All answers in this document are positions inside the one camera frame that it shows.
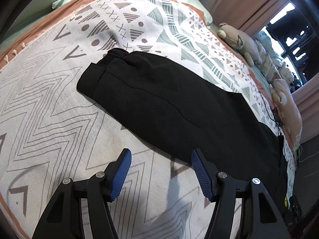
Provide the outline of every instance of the plush bear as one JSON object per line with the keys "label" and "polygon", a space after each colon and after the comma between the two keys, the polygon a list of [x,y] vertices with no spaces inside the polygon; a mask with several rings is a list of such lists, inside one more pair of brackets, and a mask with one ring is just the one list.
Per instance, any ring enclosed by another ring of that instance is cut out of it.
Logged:
{"label": "plush bear", "polygon": [[262,63],[255,42],[250,36],[226,23],[221,23],[219,27],[217,35],[244,56],[250,67],[254,66],[254,62],[257,65]]}

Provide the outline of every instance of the black pants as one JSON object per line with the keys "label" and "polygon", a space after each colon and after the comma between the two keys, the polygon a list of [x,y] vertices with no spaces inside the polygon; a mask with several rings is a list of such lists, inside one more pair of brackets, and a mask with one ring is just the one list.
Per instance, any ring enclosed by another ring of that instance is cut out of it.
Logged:
{"label": "black pants", "polygon": [[283,212],[283,137],[257,121],[240,93],[226,92],[158,55],[111,49],[82,74],[78,91],[153,146],[191,163],[200,148],[233,178],[259,178]]}

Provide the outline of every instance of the blanket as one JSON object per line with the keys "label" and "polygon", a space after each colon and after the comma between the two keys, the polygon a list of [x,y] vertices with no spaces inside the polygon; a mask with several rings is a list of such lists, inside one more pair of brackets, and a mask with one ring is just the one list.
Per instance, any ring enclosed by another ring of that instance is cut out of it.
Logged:
{"label": "blanket", "polygon": [[[114,47],[168,57],[226,91],[242,93],[256,118],[283,134],[247,66],[191,7],[171,0],[95,0],[43,31],[0,73],[0,208],[21,238],[32,237],[63,178],[89,178],[123,148],[131,150],[132,165],[110,204],[119,238],[205,235],[214,203],[203,196],[193,169],[76,91],[90,62]],[[236,136],[231,130],[229,135]],[[286,140],[284,154],[289,198],[294,164]],[[238,199],[232,238],[240,205]],[[90,238],[85,200],[82,207]]]}

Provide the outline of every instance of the pink curtain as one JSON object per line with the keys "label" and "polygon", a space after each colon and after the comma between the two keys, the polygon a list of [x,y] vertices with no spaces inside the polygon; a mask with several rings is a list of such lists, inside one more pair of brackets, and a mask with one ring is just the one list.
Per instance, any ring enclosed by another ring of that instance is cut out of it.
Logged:
{"label": "pink curtain", "polygon": [[292,94],[302,118],[300,143],[319,134],[319,73]]}
{"label": "pink curtain", "polygon": [[227,23],[250,36],[257,34],[289,0],[217,0],[213,23]]}

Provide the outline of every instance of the blue gripper pad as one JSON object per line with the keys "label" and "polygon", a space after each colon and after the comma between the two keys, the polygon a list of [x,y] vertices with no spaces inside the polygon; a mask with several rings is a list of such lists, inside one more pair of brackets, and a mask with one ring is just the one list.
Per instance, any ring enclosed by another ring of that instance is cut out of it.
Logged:
{"label": "blue gripper pad", "polygon": [[192,151],[191,159],[200,188],[202,189],[204,196],[211,200],[213,198],[212,181],[195,150]]}
{"label": "blue gripper pad", "polygon": [[109,196],[111,202],[113,202],[120,195],[125,178],[130,169],[131,162],[132,162],[132,153],[130,150],[127,150],[111,183],[111,192]]}

